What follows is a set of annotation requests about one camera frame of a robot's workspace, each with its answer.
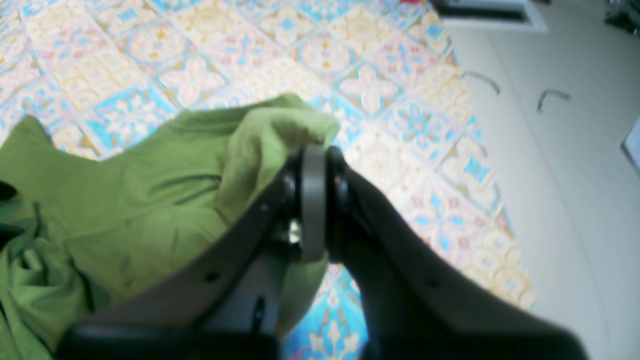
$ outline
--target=black plastic part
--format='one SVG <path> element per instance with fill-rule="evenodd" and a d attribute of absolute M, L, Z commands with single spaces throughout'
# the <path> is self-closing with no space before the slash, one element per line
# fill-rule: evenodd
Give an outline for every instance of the black plastic part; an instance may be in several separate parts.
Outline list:
<path fill-rule="evenodd" d="M 58 358 L 275 359 L 273 315 L 294 257 L 270 234 L 300 218 L 301 158 L 291 156 L 237 224 L 183 271 L 72 326 Z M 441 260 L 338 148 L 326 160 L 326 248 L 360 287 L 363 359 L 585 359 L 569 332 Z"/>
<path fill-rule="evenodd" d="M 563 329 L 499 300 L 415 235 L 385 196 L 329 152 L 349 184 L 340 258 L 360 287 L 369 331 L 364 359 L 584 359 Z"/>

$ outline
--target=green shirt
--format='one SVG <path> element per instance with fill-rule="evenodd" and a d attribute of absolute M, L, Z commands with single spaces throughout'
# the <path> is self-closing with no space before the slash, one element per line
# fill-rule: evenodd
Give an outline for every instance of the green shirt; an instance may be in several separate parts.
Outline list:
<path fill-rule="evenodd" d="M 25 229 L 0 253 L 0 360 L 50 359 L 73 321 L 176 272 L 243 213 L 290 150 L 328 145 L 338 129 L 287 94 L 185 111 L 98 162 L 55 149 L 25 117 L 0 148 L 0 179 L 20 191 L 0 204 L 0 223 Z M 325 266 L 289 268 L 281 332 L 304 315 Z"/>

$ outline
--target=blue floral tile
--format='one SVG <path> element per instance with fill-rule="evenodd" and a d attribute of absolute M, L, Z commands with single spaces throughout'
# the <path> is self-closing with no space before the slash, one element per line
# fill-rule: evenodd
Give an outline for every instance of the blue floral tile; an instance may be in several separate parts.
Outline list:
<path fill-rule="evenodd" d="M 333 85 L 340 94 L 371 116 L 388 108 L 403 92 L 398 83 L 366 62 L 336 78 Z"/>
<path fill-rule="evenodd" d="M 36 117 L 49 134 L 74 118 L 66 95 L 49 78 L 36 80 L 0 107 L 0 142 L 25 115 Z"/>
<path fill-rule="evenodd" d="M 348 12 L 352 0 L 302 0 L 298 8 L 316 21 L 330 22 Z"/>
<path fill-rule="evenodd" d="M 179 12 L 202 1 L 203 0 L 151 0 L 150 2 L 161 12 Z"/>
<path fill-rule="evenodd" d="M 369 339 L 360 290 L 341 265 L 330 265 L 316 299 L 283 342 L 283 358 L 358 359 Z"/>
<path fill-rule="evenodd" d="M 467 122 L 465 132 L 478 143 L 484 144 L 484 138 L 482 132 L 480 132 L 480 125 L 475 114 L 471 115 L 471 119 Z"/>
<path fill-rule="evenodd" d="M 438 58 L 447 58 L 453 50 L 453 42 L 449 36 L 447 28 L 442 23 L 440 17 L 433 11 L 420 16 L 406 30 L 406 34 L 426 46 Z M 457 56 L 453 53 L 453 63 L 457 64 Z"/>
<path fill-rule="evenodd" d="M 215 110 L 237 108 L 253 103 L 251 92 L 240 85 L 232 85 L 220 90 L 208 97 L 205 101 L 195 106 L 196 110 Z"/>
<path fill-rule="evenodd" d="M 397 29 L 406 28 L 427 10 L 422 2 L 411 4 L 400 0 L 372 0 L 367 7 Z"/>
<path fill-rule="evenodd" d="M 281 0 L 225 0 L 231 7 L 248 19 L 259 19 L 278 8 Z"/>
<path fill-rule="evenodd" d="M 296 45 L 290 55 L 325 81 L 331 81 L 336 75 L 352 67 L 358 59 L 347 43 L 329 32 L 307 37 Z"/>
<path fill-rule="evenodd" d="M 145 83 L 95 106 L 85 121 L 102 145 L 117 154 L 152 134 L 176 113 L 160 90 Z"/>
<path fill-rule="evenodd" d="M 340 120 L 340 132 L 333 145 L 345 151 L 362 133 L 368 118 L 349 101 L 333 91 L 327 90 L 309 102 L 318 111 L 330 113 Z"/>
<path fill-rule="evenodd" d="M 42 10 L 57 3 L 58 1 L 60 0 L 25 0 L 21 1 L 20 5 L 22 8 L 22 13 L 28 19 L 30 17 L 38 15 L 40 12 L 42 12 Z"/>
<path fill-rule="evenodd" d="M 429 165 L 436 165 L 460 136 L 460 129 L 426 100 L 413 95 L 398 100 L 384 115 L 385 130 L 409 145 Z"/>
<path fill-rule="evenodd" d="M 469 135 L 461 136 L 439 166 L 439 173 L 478 208 L 493 216 L 502 205 L 495 171 L 486 149 Z"/>
<path fill-rule="evenodd" d="M 10 31 L 16 30 L 22 24 L 22 18 L 14 4 L 3 5 L 0 11 L 2 11 L 2 16 L 0 16 L 1 37 Z"/>

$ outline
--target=floor tile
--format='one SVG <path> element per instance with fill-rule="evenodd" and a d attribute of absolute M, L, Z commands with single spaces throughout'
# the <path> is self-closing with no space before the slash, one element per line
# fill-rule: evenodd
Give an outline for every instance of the floor tile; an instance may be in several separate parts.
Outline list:
<path fill-rule="evenodd" d="M 331 22 L 347 13 L 356 1 L 352 0 L 302 0 L 298 8 L 315 21 Z"/>
<path fill-rule="evenodd" d="M 403 96 L 382 116 L 383 128 L 430 167 L 458 139 L 461 128 L 417 95 Z"/>
<path fill-rule="evenodd" d="M 435 12 L 421 16 L 407 29 L 406 33 L 433 51 L 438 58 L 448 55 L 453 49 L 451 37 Z"/>
<path fill-rule="evenodd" d="M 505 223 L 508 220 L 498 218 L 482 230 L 461 271 L 502 300 L 535 311 L 538 303 L 531 280 L 523 270 L 518 243 Z"/>
<path fill-rule="evenodd" d="M 205 101 L 196 105 L 195 108 L 198 110 L 237 108 L 253 102 L 251 92 L 239 84 L 233 84 L 206 98 Z"/>
<path fill-rule="evenodd" d="M 282 346 L 290 360 L 356 360 L 368 339 L 360 289 L 342 265 L 329 265 L 308 315 Z"/>
<path fill-rule="evenodd" d="M 442 175 L 480 209 L 495 213 L 501 205 L 495 172 L 486 149 L 462 136 L 440 165 Z"/>
<path fill-rule="evenodd" d="M 286 0 L 225 0 L 225 2 L 251 20 L 257 20 L 287 3 Z"/>
<path fill-rule="evenodd" d="M 109 38 L 91 19 L 81 20 L 61 33 L 43 39 L 36 49 L 50 69 L 64 66 L 82 56 L 103 49 Z"/>
<path fill-rule="evenodd" d="M 357 60 L 352 48 L 326 31 L 302 40 L 290 54 L 327 81 L 352 67 Z"/>
<path fill-rule="evenodd" d="M 0 35 L 0 70 L 30 49 L 31 39 L 22 29 Z"/>
<path fill-rule="evenodd" d="M 7 6 L 3 9 L 0 17 L 0 37 L 4 34 L 18 30 L 22 26 L 22 18 L 18 11 L 18 6 Z"/>
<path fill-rule="evenodd" d="M 201 54 L 194 54 L 157 77 L 164 94 L 179 108 L 202 102 L 227 84 L 214 65 Z"/>
<path fill-rule="evenodd" d="M 18 91 L 3 105 L 3 120 L 18 123 L 26 114 L 36 117 L 46 129 L 73 118 L 67 96 L 49 76 Z"/>
<path fill-rule="evenodd" d="M 200 46 L 217 42 L 246 24 L 237 11 L 218 0 L 206 0 L 173 19 Z"/>
<path fill-rule="evenodd" d="M 333 145 L 345 151 L 360 135 L 364 134 L 371 120 L 355 105 L 333 90 L 325 90 L 309 102 L 316 110 L 330 113 L 340 120 L 340 132 Z"/>
<path fill-rule="evenodd" d="M 413 86 L 436 64 L 436 58 L 422 45 L 404 35 L 385 43 L 372 55 L 374 64 L 403 86 Z"/>
<path fill-rule="evenodd" d="M 96 22 L 111 36 L 143 26 L 157 18 L 156 11 L 143 0 L 114 2 L 95 16 Z"/>
<path fill-rule="evenodd" d="M 111 154 L 136 145 L 177 110 L 155 86 L 142 83 L 94 106 L 85 120 Z"/>
<path fill-rule="evenodd" d="M 287 48 L 308 36 L 316 25 L 295 7 L 283 6 L 263 17 L 259 27 L 278 45 Z"/>
<path fill-rule="evenodd" d="M 23 55 L 0 72 L 0 104 L 40 76 L 42 76 L 42 69 L 33 53 Z"/>
<path fill-rule="evenodd" d="M 462 70 L 455 65 L 442 63 L 422 76 L 412 92 L 425 98 L 434 107 L 445 113 L 453 122 L 464 126 L 473 115 L 468 101 L 468 90 L 460 81 Z"/>
<path fill-rule="evenodd" d="M 116 40 L 116 46 L 147 74 L 153 74 L 195 48 L 169 23 L 158 22 Z"/>
<path fill-rule="evenodd" d="M 32 41 L 37 44 L 42 39 L 59 33 L 77 21 L 88 17 L 89 15 L 80 4 L 72 1 L 59 1 L 42 8 L 42 11 L 37 15 L 28 17 L 26 27 L 31 34 Z"/>
<path fill-rule="evenodd" d="M 281 53 L 277 45 L 251 25 L 225 36 L 202 52 L 234 78 L 243 77 Z"/>
<path fill-rule="evenodd" d="M 367 54 L 384 44 L 394 30 L 387 23 L 362 7 L 329 24 L 333 34 L 349 43 L 358 54 Z"/>
<path fill-rule="evenodd" d="M 397 29 L 404 29 L 417 17 L 424 14 L 427 8 L 422 1 L 414 3 L 404 3 L 400 0 L 372 0 L 367 2 L 367 8 L 388 24 Z"/>
<path fill-rule="evenodd" d="M 362 63 L 335 82 L 335 87 L 368 115 L 377 115 L 402 92 L 400 85 L 369 63 Z"/>
<path fill-rule="evenodd" d="M 202 0 L 150 0 L 162 12 L 179 12 L 190 8 Z"/>
<path fill-rule="evenodd" d="M 429 175 L 425 166 L 402 144 L 375 128 L 358 137 L 344 152 L 344 159 L 397 208 Z"/>
<path fill-rule="evenodd" d="M 30 19 L 60 0 L 22 0 L 19 2 L 22 13 Z"/>
<path fill-rule="evenodd" d="M 104 155 L 75 123 L 67 123 L 53 132 L 51 142 L 57 149 L 86 159 L 101 160 Z"/>
<path fill-rule="evenodd" d="M 400 213 L 425 244 L 457 269 L 468 261 L 489 220 L 434 173 L 411 194 Z"/>
<path fill-rule="evenodd" d="M 113 47 L 83 56 L 54 70 L 53 75 L 77 111 L 87 110 L 143 78 L 136 64 Z"/>
<path fill-rule="evenodd" d="M 284 92 L 292 92 L 304 100 L 311 100 L 324 88 L 323 82 L 316 75 L 285 56 L 247 74 L 240 84 L 256 100 L 269 99 Z"/>

